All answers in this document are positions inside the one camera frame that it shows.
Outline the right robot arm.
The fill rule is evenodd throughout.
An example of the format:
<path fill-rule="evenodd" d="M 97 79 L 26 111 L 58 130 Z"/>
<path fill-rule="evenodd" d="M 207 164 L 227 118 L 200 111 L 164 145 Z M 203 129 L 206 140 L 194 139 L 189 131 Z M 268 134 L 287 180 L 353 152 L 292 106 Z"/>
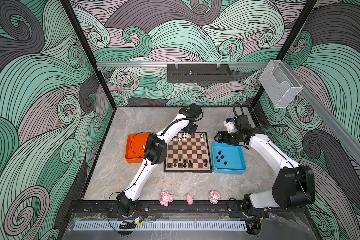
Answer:
<path fill-rule="evenodd" d="M 243 149 L 257 151 L 277 175 L 268 191 L 247 194 L 243 198 L 243 210 L 252 213 L 270 208 L 286 209 L 313 204 L 315 174 L 308 166 L 302 166 L 282 152 L 264 133 L 265 126 L 251 127 L 248 117 L 235 113 L 224 121 L 226 130 L 214 137 L 213 167 L 216 173 L 238 174 L 243 166 Z"/>

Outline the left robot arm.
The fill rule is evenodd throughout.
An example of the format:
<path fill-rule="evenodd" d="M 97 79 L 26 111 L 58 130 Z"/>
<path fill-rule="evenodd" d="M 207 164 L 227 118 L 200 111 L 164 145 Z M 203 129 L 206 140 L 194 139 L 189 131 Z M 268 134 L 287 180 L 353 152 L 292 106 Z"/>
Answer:
<path fill-rule="evenodd" d="M 150 133 L 148 135 L 139 170 L 129 186 L 117 195 L 119 211 L 124 216 L 130 216 L 134 213 L 145 183 L 156 167 L 167 159 L 170 140 L 179 132 L 195 133 L 198 127 L 195 122 L 202 118 L 202 114 L 202 108 L 196 104 L 183 107 L 164 129 L 156 134 Z"/>

